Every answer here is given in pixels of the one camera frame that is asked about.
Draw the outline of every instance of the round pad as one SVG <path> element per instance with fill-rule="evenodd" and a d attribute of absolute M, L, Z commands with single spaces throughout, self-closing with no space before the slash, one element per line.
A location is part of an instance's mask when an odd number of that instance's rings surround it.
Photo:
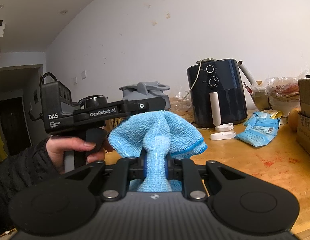
<path fill-rule="evenodd" d="M 216 215 L 230 227 L 251 234 L 291 228 L 299 213 L 294 195 L 265 181 L 245 180 L 232 180 L 213 197 Z"/>
<path fill-rule="evenodd" d="M 251 212 L 266 213 L 273 210 L 277 201 L 272 195 L 264 192 L 250 192 L 242 195 L 241 205 Z"/>
<path fill-rule="evenodd" d="M 81 181 L 48 181 L 16 194 L 9 214 L 21 230 L 43 236 L 73 231 L 93 216 L 97 202 Z"/>

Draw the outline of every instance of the dark door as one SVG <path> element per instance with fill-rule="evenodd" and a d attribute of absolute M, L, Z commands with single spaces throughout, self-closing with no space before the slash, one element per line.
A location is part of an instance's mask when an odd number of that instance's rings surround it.
<path fill-rule="evenodd" d="M 18 154 L 31 146 L 21 97 L 0 101 L 0 118 L 10 155 Z"/>

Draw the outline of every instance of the towel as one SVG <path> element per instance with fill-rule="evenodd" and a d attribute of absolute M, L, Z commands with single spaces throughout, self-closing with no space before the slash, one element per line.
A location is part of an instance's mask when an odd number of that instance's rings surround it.
<path fill-rule="evenodd" d="M 109 142 L 122 157 L 139 157 L 144 147 L 146 178 L 134 180 L 131 191 L 181 191 L 180 181 L 165 176 L 165 156 L 190 158 L 202 153 L 207 145 L 201 133 L 186 120 L 169 111 L 146 112 L 121 122 L 109 135 Z"/>

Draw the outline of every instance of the black jacket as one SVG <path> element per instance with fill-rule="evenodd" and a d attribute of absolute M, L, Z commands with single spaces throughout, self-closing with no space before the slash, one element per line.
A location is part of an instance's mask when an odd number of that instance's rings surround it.
<path fill-rule="evenodd" d="M 0 163 L 0 234 L 14 228 L 8 215 L 12 197 L 50 175 L 58 174 L 46 151 L 46 140 Z"/>

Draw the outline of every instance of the hand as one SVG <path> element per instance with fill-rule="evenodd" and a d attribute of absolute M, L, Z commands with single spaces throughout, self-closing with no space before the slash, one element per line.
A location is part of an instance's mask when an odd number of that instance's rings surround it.
<path fill-rule="evenodd" d="M 85 142 L 78 137 L 53 136 L 48 139 L 46 143 L 46 150 L 56 169 L 59 171 L 59 173 L 63 173 L 65 151 L 74 150 L 77 152 L 86 152 L 93 150 L 95 145 L 95 143 Z M 92 163 L 97 160 L 104 160 L 105 150 L 109 152 L 113 151 L 113 147 L 110 145 L 107 139 L 104 141 L 103 147 L 99 152 L 90 154 L 87 157 L 87 162 Z"/>

